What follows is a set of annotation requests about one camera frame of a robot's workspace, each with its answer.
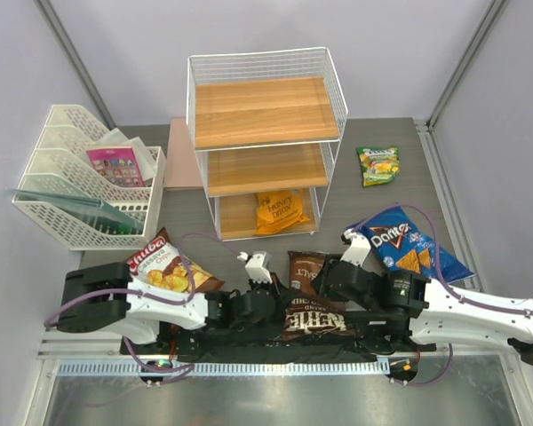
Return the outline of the brown Kettle sea salt bag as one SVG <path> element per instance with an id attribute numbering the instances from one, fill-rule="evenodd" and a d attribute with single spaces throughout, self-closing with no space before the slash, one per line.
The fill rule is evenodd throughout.
<path id="1" fill-rule="evenodd" d="M 349 335 L 345 306 L 319 296 L 330 256 L 305 251 L 289 251 L 288 255 L 290 300 L 285 308 L 282 338 L 292 341 L 320 335 Z"/>

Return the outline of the blue Doritos chips bag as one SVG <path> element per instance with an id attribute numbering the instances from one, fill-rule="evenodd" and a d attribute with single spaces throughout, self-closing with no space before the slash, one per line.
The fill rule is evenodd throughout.
<path id="1" fill-rule="evenodd" d="M 435 241 L 401 207 L 381 212 L 359 229 L 388 271 L 406 270 L 439 279 Z"/>

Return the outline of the orange honey dijon chips bag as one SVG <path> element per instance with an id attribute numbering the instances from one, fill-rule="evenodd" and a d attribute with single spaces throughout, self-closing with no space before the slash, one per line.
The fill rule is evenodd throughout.
<path id="1" fill-rule="evenodd" d="M 302 189 L 255 194 L 257 199 L 255 234 L 272 235 L 310 220 L 306 214 Z"/>

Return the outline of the white wire shelf rack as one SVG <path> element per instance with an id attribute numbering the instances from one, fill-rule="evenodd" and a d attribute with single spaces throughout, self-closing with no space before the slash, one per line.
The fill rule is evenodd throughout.
<path id="1" fill-rule="evenodd" d="M 186 125 L 218 237 L 257 235 L 258 193 L 296 190 L 318 231 L 348 108 L 326 47 L 192 55 Z"/>

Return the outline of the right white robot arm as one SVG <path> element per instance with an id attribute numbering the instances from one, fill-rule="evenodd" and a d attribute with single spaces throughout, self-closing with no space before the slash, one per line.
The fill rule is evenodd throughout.
<path id="1" fill-rule="evenodd" d="M 379 275 L 333 257 L 313 281 L 318 296 L 354 302 L 394 322 L 388 347 L 455 343 L 516 351 L 533 366 L 533 298 L 519 299 L 443 285 L 406 270 Z"/>

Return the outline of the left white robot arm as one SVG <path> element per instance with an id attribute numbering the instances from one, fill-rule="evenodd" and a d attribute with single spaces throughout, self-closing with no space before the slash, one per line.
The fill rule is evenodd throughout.
<path id="1" fill-rule="evenodd" d="M 276 275 L 251 281 L 244 293 L 180 293 L 135 278 L 124 263 L 69 272 L 60 308 L 45 321 L 68 334 L 106 331 L 165 352 L 171 338 L 200 343 L 256 343 L 282 333 L 290 291 Z"/>

